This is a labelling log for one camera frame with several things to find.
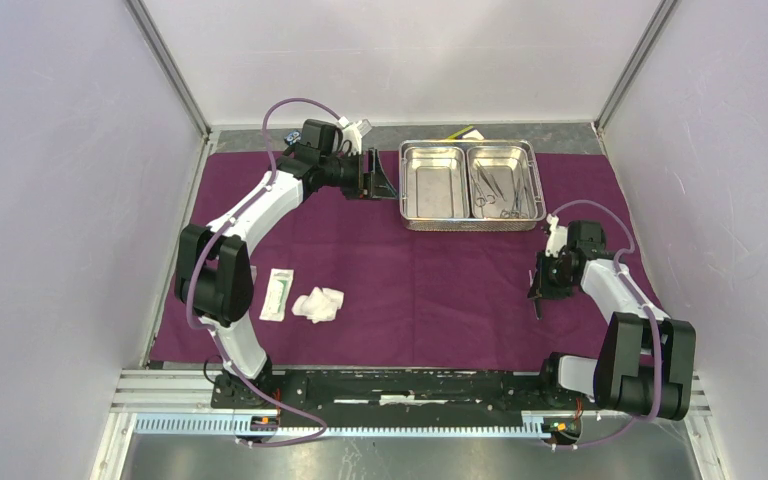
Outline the steel forceps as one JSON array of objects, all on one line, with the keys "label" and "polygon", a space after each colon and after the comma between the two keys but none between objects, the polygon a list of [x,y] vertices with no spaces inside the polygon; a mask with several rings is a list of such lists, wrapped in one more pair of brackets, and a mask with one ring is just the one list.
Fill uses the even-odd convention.
[{"label": "steel forceps", "polygon": [[541,309],[541,305],[540,305],[540,297],[539,296],[535,296],[532,299],[532,302],[533,302],[533,306],[534,306],[535,317],[537,318],[537,320],[541,320],[542,319],[542,309]]}]

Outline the metal mesh instrument tray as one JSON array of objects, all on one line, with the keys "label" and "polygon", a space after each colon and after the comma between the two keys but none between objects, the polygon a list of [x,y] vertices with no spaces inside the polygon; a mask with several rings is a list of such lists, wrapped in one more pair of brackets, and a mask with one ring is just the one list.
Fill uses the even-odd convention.
[{"label": "metal mesh instrument tray", "polygon": [[404,217],[404,214],[402,213],[402,196],[400,192],[400,165],[402,160],[402,153],[404,152],[404,149],[407,146],[412,145],[419,145],[419,144],[443,144],[443,145],[453,145],[456,147],[461,148],[465,152],[465,160],[466,160],[466,150],[472,146],[476,146],[482,142],[487,141],[525,141],[525,140],[483,140],[483,141],[452,141],[452,140],[409,140],[405,141],[400,145],[399,148],[399,210],[401,214],[401,218],[403,220],[403,223],[406,228],[412,230],[412,231],[436,231],[436,232],[520,232],[520,231],[513,231],[513,230],[498,230],[493,228],[489,223],[478,221],[474,219],[471,216],[471,197],[469,193],[469,172],[467,168],[467,162],[466,162],[466,173],[467,173],[467,192],[469,195],[469,217],[462,220],[408,220]]}]

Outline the purple cloth wrap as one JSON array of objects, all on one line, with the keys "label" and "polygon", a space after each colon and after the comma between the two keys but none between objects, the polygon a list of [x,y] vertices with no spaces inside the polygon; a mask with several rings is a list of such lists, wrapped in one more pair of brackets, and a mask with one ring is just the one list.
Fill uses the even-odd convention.
[{"label": "purple cloth wrap", "polygon": [[[605,156],[538,153],[550,209],[589,199],[631,230],[630,215]],[[269,167],[265,153],[216,153],[203,171],[192,223],[205,224],[249,193]],[[585,294],[527,298],[539,228],[527,232],[416,232],[395,201],[347,200],[321,189],[285,216],[256,247],[252,315],[257,338],[277,365],[449,367],[537,371],[552,352],[595,358],[607,329]],[[271,269],[291,269],[291,306],[314,287],[345,294],[333,321],[288,313],[259,319]],[[153,362],[201,363],[217,354],[206,330],[189,327],[170,285]]]}]

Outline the white gauze wad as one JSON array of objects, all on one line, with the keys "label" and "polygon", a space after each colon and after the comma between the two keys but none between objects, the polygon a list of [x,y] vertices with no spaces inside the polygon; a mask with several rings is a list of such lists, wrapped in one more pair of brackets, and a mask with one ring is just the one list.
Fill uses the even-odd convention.
[{"label": "white gauze wad", "polygon": [[344,293],[331,288],[314,287],[308,295],[299,296],[292,305],[295,316],[305,317],[312,323],[330,322],[344,303]]}]

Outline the suture packet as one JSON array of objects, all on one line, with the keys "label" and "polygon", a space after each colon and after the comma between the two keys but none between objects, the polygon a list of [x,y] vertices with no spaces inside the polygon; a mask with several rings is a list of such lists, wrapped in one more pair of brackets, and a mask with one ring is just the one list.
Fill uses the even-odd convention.
[{"label": "suture packet", "polygon": [[273,268],[271,270],[259,315],[261,321],[282,322],[284,320],[293,280],[294,271],[291,269]]}]

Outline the steel needle holder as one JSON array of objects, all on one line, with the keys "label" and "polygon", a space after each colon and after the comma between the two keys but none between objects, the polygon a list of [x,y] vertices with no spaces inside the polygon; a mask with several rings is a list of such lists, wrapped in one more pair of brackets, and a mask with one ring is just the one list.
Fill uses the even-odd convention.
[{"label": "steel needle holder", "polygon": [[502,219],[525,219],[529,217],[526,206],[526,189],[522,174],[510,170],[502,175],[500,186],[506,197],[500,212]]}]

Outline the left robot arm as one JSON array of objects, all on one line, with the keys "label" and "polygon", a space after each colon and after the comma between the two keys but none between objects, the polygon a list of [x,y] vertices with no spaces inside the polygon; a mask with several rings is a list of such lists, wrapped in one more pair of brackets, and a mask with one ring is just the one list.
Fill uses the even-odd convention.
[{"label": "left robot arm", "polygon": [[299,139],[273,154],[250,193],[207,225],[189,224],[180,233],[175,296],[190,326],[210,333],[225,369],[238,377],[236,394],[250,407],[266,405],[274,394],[273,379],[262,373],[269,357],[249,314],[255,293],[250,256],[283,217],[322,188],[349,200],[396,197],[377,149],[362,147],[371,129],[366,119],[305,121]]}]

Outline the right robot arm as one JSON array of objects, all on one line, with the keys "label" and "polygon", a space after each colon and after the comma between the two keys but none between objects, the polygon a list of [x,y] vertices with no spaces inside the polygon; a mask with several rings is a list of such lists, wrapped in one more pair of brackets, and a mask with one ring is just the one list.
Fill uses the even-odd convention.
[{"label": "right robot arm", "polygon": [[602,409],[678,421],[689,411],[696,331],[671,318],[637,285],[629,268],[608,250],[598,222],[562,226],[547,218],[547,243],[536,255],[528,297],[541,304],[586,294],[607,323],[596,358],[553,352],[537,382],[540,400],[562,408],[581,393]]}]

